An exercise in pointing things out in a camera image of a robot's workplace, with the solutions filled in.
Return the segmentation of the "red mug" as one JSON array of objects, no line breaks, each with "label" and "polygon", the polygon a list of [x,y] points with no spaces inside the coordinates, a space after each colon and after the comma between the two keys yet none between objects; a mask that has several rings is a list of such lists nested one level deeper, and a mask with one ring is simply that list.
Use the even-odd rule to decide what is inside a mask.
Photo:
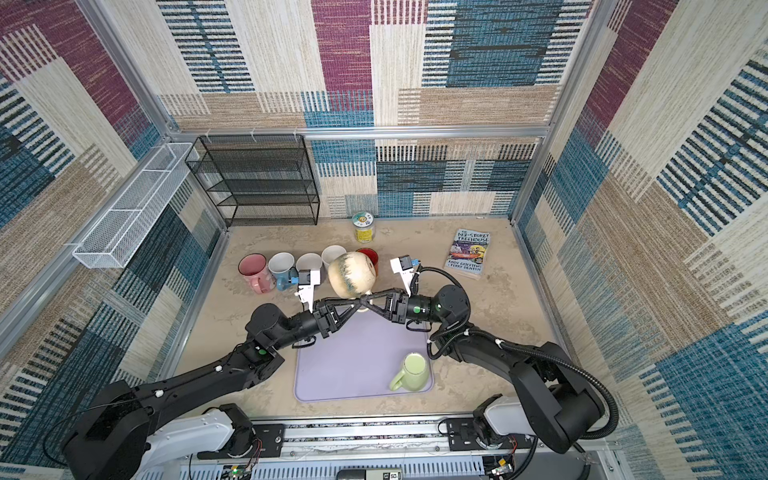
[{"label": "red mug", "polygon": [[378,268],[379,255],[375,250],[371,248],[359,248],[357,249],[357,252],[364,254],[371,261],[374,267],[375,273],[379,272],[379,268]]}]

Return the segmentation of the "white mug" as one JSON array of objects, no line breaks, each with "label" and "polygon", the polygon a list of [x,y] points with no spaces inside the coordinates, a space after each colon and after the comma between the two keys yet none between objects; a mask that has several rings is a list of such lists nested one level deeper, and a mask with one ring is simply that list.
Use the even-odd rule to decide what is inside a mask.
[{"label": "white mug", "polygon": [[329,245],[322,251],[321,259],[325,267],[328,268],[334,260],[344,255],[346,252],[346,248],[341,245]]}]

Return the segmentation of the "lavender mug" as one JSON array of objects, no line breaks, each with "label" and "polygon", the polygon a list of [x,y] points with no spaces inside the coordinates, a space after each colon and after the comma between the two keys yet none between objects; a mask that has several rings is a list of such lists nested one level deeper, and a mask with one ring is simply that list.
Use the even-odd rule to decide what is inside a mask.
[{"label": "lavender mug", "polygon": [[323,283],[326,279],[325,264],[318,253],[310,252],[303,254],[296,260],[295,266],[298,271],[318,270],[320,272],[320,283]]}]

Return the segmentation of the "light green mug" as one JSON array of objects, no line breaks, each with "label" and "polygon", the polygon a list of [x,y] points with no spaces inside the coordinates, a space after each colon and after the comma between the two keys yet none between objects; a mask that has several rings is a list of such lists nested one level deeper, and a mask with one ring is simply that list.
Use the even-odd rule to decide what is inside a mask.
[{"label": "light green mug", "polygon": [[429,375],[427,359],[419,353],[410,353],[403,359],[400,370],[391,380],[389,390],[420,391],[427,385]]}]

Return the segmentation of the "blue flowered mug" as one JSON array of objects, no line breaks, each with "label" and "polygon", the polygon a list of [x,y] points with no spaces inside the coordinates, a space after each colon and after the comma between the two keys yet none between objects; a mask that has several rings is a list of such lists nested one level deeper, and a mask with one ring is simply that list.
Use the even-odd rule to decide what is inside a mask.
[{"label": "blue flowered mug", "polygon": [[295,258],[289,252],[274,254],[268,261],[268,269],[272,274],[278,291],[285,291],[293,285],[293,278],[297,275]]}]

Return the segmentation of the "pink patterned mug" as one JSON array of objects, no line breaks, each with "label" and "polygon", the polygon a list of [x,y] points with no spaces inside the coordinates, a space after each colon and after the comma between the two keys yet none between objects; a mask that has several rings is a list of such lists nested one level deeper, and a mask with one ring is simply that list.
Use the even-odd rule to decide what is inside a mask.
[{"label": "pink patterned mug", "polygon": [[244,256],[238,263],[238,272],[256,294],[269,293],[276,287],[267,258],[261,253]]}]

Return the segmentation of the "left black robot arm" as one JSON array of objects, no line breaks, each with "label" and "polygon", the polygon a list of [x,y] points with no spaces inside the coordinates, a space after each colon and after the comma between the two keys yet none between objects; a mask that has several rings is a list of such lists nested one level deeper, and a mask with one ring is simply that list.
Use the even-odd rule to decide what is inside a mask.
[{"label": "left black robot arm", "polygon": [[77,479],[130,479],[155,460],[198,452],[251,457],[259,441],[239,407],[225,404],[196,418],[186,413],[266,381],[284,362],[280,349],[328,337],[359,307],[357,299],[330,298],[286,316],[263,304],[246,325],[245,341],[222,358],[155,383],[108,385],[63,441],[67,466]]}]

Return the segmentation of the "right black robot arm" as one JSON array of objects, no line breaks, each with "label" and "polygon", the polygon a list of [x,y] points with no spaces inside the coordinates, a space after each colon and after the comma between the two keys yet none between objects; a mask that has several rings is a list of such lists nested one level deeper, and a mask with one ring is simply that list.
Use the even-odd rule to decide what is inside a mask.
[{"label": "right black robot arm", "polygon": [[554,343],[521,345],[475,326],[469,298],[459,286],[444,286],[432,297],[389,289],[367,294],[359,303],[393,323],[436,325],[428,357],[473,364],[508,381],[533,433],[557,453],[581,439],[605,438],[618,426],[618,404],[596,376]]}]

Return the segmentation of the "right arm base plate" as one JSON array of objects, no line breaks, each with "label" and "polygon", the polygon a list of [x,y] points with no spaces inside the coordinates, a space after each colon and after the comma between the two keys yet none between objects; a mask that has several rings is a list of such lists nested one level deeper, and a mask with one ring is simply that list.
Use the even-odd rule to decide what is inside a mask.
[{"label": "right arm base plate", "polygon": [[471,417],[443,418],[437,424],[437,431],[447,438],[450,451],[528,449],[533,445],[533,437],[524,434],[507,434],[483,440],[476,432]]}]

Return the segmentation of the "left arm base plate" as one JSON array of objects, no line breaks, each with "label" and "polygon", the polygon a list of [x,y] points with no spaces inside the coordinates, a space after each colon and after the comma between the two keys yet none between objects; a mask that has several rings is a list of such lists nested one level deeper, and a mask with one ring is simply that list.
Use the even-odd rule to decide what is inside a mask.
[{"label": "left arm base plate", "polygon": [[198,460],[261,460],[280,456],[285,425],[254,424],[250,429],[238,429],[233,437],[218,451],[196,454]]}]

